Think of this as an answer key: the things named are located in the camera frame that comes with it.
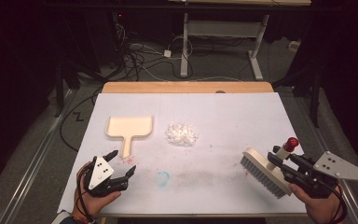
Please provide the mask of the black metal stand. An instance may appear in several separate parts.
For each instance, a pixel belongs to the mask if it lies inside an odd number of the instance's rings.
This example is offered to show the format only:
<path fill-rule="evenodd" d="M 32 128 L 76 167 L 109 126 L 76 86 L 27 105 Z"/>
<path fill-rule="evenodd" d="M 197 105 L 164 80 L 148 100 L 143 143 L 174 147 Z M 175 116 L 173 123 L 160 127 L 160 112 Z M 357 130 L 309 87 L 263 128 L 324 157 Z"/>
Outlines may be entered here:
<path fill-rule="evenodd" d="M 295 97 L 310 97 L 309 115 L 315 128 L 319 127 L 318 107 L 321 86 L 321 71 L 316 68 L 307 67 L 292 74 L 288 73 L 285 77 L 274 81 L 271 84 L 273 89 L 280 86 L 292 86 Z"/>
<path fill-rule="evenodd" d="M 72 61 L 61 60 L 55 68 L 55 91 L 57 102 L 56 118 L 61 114 L 64 107 L 63 83 L 66 83 L 70 90 L 78 90 L 80 88 L 76 64 Z"/>

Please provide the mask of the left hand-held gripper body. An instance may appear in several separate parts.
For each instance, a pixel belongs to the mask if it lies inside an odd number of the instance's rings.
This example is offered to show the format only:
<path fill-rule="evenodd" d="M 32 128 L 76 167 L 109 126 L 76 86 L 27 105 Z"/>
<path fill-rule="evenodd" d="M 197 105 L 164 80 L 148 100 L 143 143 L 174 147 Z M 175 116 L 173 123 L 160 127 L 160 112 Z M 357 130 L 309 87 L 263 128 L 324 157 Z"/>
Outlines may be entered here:
<path fill-rule="evenodd" d="M 112 179 L 115 172 L 109 162 L 112 156 L 95 157 L 87 167 L 87 174 L 84 178 L 84 187 L 93 197 L 105 197 L 112 192 L 126 190 L 129 178 L 125 175 Z"/>

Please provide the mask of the metal floor rail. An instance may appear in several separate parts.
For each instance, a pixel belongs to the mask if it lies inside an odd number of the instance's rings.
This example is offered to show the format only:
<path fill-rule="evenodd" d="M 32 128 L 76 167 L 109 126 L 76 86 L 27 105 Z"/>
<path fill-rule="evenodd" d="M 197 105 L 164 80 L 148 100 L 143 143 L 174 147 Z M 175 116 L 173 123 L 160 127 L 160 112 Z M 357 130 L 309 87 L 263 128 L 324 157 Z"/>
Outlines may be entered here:
<path fill-rule="evenodd" d="M 351 146 L 347 136 L 341 129 L 334 110 L 332 109 L 323 89 L 319 92 L 316 127 L 310 119 L 310 96 L 295 97 L 291 87 L 280 87 L 284 108 L 294 127 L 296 136 L 305 153 L 318 158 L 330 150 L 346 161 L 358 166 L 358 155 Z M 341 187 L 344 201 L 348 205 L 346 224 L 358 224 L 358 181 L 343 180 Z"/>
<path fill-rule="evenodd" d="M 39 169 L 48 154 L 51 142 L 56 137 L 58 128 L 62 124 L 63 114 L 68 109 L 74 99 L 76 98 L 77 90 L 67 90 L 63 96 L 63 104 L 58 106 L 52 117 L 48 117 L 48 127 L 44 132 L 32 159 L 30 160 L 26 171 L 21 176 L 16 190 L 10 198 L 5 209 L 0 214 L 0 224 L 12 224 L 16 215 L 18 214 L 22 203 L 24 202 L 34 180 L 39 172 Z"/>

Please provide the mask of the person's right hand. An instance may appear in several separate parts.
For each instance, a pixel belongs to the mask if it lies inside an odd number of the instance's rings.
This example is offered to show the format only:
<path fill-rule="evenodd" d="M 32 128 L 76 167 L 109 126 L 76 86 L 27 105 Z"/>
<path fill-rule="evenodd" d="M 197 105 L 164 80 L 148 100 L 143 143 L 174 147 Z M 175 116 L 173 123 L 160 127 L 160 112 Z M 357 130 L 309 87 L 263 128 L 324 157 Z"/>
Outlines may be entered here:
<path fill-rule="evenodd" d="M 336 187 L 338 195 L 331 193 L 326 199 L 312 199 L 301 187 L 290 184 L 289 189 L 305 204 L 307 215 L 315 224 L 344 224 L 347 211 L 341 201 L 341 187 Z"/>

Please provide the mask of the cream plastic dustpan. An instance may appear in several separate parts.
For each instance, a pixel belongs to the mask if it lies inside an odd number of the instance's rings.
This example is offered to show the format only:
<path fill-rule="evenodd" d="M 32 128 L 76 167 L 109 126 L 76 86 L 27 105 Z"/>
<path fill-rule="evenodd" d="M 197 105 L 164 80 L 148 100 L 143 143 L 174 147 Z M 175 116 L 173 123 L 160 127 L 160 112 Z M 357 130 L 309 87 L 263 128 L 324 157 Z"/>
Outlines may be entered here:
<path fill-rule="evenodd" d="M 123 141 L 121 157 L 127 158 L 131 154 L 133 138 L 146 137 L 152 133 L 153 117 L 110 117 L 105 132 L 112 138 Z"/>

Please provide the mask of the person's left hand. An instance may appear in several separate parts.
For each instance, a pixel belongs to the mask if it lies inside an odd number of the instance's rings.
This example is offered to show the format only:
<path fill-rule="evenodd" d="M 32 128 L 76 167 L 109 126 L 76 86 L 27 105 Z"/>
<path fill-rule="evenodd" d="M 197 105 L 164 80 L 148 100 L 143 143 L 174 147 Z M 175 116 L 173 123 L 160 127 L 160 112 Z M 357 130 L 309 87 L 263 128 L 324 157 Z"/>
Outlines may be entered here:
<path fill-rule="evenodd" d="M 77 220 L 81 220 L 83 223 L 88 221 L 86 214 L 89 214 L 92 218 L 98 217 L 103 208 L 121 196 L 120 191 L 114 191 L 102 198 L 92 197 L 87 193 L 83 185 L 83 170 L 89 164 L 89 162 L 84 164 L 76 174 L 76 182 L 80 183 L 80 186 L 75 189 L 74 208 L 72 211 L 72 216 Z"/>

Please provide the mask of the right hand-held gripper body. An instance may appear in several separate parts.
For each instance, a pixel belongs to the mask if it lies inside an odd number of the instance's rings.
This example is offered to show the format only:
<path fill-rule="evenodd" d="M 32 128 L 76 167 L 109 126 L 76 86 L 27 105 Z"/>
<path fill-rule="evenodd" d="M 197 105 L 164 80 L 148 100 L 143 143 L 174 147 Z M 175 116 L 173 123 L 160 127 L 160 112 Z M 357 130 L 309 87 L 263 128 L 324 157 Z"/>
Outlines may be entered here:
<path fill-rule="evenodd" d="M 358 181 L 358 167 L 330 151 L 317 161 L 297 154 L 291 154 L 289 160 L 297 169 L 281 163 L 283 178 L 301 187 L 312 199 L 328 198 L 339 179 Z"/>

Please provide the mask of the pile of white paper scraps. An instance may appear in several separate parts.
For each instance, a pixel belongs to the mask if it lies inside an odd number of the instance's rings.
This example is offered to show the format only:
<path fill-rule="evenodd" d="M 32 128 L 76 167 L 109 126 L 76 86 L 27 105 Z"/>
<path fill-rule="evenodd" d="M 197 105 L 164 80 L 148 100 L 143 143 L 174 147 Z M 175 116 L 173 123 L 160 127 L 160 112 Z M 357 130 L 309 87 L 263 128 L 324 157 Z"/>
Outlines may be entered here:
<path fill-rule="evenodd" d="M 170 144 L 179 147 L 191 147 L 198 140 L 198 135 L 193 130 L 193 126 L 186 123 L 170 123 L 166 135 Z"/>

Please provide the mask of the white brush with red-tipped handle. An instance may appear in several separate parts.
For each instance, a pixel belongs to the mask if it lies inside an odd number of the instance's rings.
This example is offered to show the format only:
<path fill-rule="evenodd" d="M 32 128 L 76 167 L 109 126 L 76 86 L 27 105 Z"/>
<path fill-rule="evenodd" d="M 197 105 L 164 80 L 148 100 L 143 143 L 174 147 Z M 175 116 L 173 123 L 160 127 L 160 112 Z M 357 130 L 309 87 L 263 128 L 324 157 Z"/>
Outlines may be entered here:
<path fill-rule="evenodd" d="M 295 137 L 289 137 L 284 145 L 291 147 L 294 151 L 299 143 Z M 268 170 L 268 162 L 268 157 L 264 157 L 254 148 L 248 147 L 242 152 L 241 165 L 269 192 L 278 199 L 291 195 L 289 183 L 284 180 L 283 176 L 274 176 Z"/>

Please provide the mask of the white metal desk frame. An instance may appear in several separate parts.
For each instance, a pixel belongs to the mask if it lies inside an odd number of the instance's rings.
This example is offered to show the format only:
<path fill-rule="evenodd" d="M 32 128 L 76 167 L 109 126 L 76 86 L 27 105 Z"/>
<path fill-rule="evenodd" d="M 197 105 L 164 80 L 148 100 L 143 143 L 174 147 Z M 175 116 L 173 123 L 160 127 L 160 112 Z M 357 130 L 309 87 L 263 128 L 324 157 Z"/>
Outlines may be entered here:
<path fill-rule="evenodd" d="M 181 54 L 180 77 L 188 77 L 190 50 L 192 44 L 188 37 L 193 36 L 217 36 L 217 37 L 243 37 L 254 38 L 255 47 L 247 51 L 249 63 L 256 80 L 263 80 L 263 75 L 257 61 L 257 54 L 267 29 L 269 15 L 264 15 L 261 21 L 203 21 L 189 18 L 184 14 L 183 46 Z"/>

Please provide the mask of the white table cover sheet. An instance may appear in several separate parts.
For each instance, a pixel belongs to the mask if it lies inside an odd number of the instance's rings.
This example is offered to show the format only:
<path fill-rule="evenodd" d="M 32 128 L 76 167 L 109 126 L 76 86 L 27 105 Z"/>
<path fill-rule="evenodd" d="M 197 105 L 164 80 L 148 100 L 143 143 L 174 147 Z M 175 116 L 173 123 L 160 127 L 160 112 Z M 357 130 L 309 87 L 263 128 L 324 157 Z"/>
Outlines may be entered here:
<path fill-rule="evenodd" d="M 117 176 L 136 165 L 129 187 L 104 212 L 113 216 L 302 214 L 294 196 L 280 199 L 241 165 L 252 147 L 267 155 L 295 131 L 276 93 L 102 93 L 89 120 L 73 169 L 120 149 L 105 132 L 110 117 L 152 116 L 153 130 L 131 144 L 128 158 L 110 164 Z M 191 147 L 170 144 L 170 123 L 193 126 Z"/>

